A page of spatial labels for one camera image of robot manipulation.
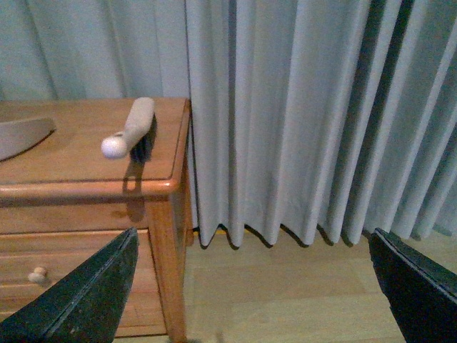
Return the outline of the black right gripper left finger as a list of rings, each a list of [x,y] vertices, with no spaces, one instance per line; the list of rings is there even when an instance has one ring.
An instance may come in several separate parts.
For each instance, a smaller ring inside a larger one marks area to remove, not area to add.
[[[112,342],[133,284],[139,235],[127,229],[1,322],[2,342]]]

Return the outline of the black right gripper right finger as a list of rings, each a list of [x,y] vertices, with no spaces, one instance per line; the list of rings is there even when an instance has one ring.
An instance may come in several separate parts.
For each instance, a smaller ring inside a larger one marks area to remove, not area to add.
[[[381,229],[369,252],[405,341],[455,342],[456,274]]]

